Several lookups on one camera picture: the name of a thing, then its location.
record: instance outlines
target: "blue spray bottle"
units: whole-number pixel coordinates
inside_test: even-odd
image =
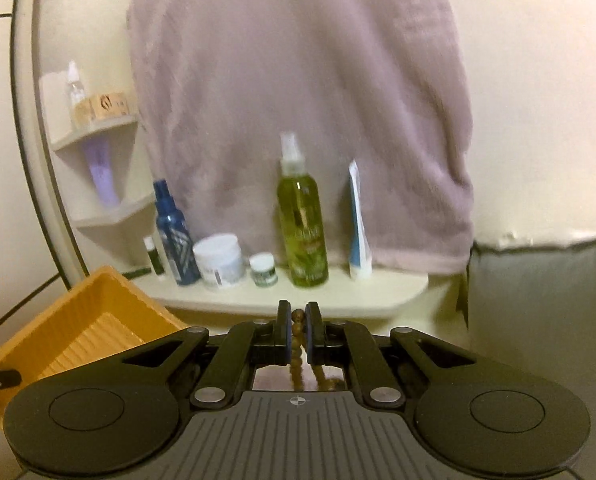
[[[185,216],[175,206],[173,197],[165,180],[153,183],[156,192],[156,227],[165,248],[165,254],[171,266],[175,282],[178,285],[190,285],[200,279],[200,271],[193,257],[193,242],[189,236]]]

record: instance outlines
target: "orange tray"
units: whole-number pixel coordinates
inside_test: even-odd
[[[102,267],[0,347],[0,370],[22,376],[0,390],[5,407],[30,383],[153,341],[188,325],[111,267]]]

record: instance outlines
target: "cardboard box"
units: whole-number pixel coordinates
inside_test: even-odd
[[[129,115],[127,98],[122,92],[93,95],[89,102],[96,121]]]

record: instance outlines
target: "jar lid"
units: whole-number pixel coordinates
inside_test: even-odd
[[[238,237],[234,234],[218,234],[203,238],[193,245],[193,255],[200,264],[208,266],[241,258]]]
[[[249,265],[254,272],[267,272],[273,269],[275,260],[271,253],[258,253],[249,258]]]

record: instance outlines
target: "bathroom wall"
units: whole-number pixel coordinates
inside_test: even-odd
[[[596,229],[596,0],[450,0],[480,238]]]
[[[40,73],[66,70],[74,59],[88,91],[131,89],[126,36],[129,0],[37,0]]]
[[[479,238],[596,229],[596,0],[450,0],[468,73]],[[129,0],[39,0],[41,72],[131,84]]]
[[[65,292],[38,218],[22,159],[12,102],[13,0],[0,0],[0,345]]]

